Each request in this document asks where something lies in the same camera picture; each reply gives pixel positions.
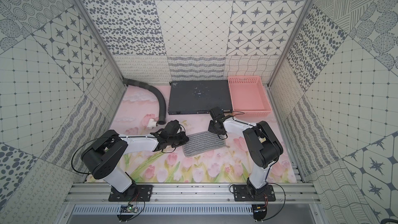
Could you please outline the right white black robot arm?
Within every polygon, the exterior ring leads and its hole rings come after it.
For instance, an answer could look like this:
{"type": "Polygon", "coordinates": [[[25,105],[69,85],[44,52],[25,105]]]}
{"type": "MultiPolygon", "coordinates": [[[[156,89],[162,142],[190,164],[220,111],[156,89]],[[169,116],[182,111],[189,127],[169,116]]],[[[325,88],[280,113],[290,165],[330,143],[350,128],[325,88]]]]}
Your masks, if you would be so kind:
{"type": "Polygon", "coordinates": [[[255,164],[248,178],[247,186],[252,192],[265,190],[268,175],[272,166],[284,153],[283,147],[266,121],[248,123],[225,115],[223,110],[215,107],[209,111],[211,121],[209,132],[219,137],[233,133],[243,137],[248,152],[255,164]]]}

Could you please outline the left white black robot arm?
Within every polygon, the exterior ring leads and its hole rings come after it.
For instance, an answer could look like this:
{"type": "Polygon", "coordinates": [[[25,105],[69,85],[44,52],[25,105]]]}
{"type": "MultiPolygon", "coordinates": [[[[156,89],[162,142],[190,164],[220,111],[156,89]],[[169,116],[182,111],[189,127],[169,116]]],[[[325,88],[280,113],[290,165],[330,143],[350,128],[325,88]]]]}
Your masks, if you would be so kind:
{"type": "Polygon", "coordinates": [[[81,160],[95,179],[104,180],[114,190],[123,194],[135,184],[135,181],[118,166],[125,154],[164,151],[169,146],[175,149],[188,141],[184,127],[177,120],[143,136],[127,136],[118,134],[115,130],[108,130],[82,152],[81,160]]]}

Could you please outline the grey striped square dishcloth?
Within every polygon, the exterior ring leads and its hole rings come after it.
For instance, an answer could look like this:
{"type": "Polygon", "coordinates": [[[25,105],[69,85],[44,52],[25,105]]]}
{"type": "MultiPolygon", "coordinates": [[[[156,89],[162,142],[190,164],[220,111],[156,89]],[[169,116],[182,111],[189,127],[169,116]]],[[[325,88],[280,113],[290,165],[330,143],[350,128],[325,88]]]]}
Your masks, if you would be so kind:
{"type": "Polygon", "coordinates": [[[188,158],[226,147],[225,140],[208,131],[189,135],[188,138],[189,140],[182,146],[183,153],[188,158]]]}

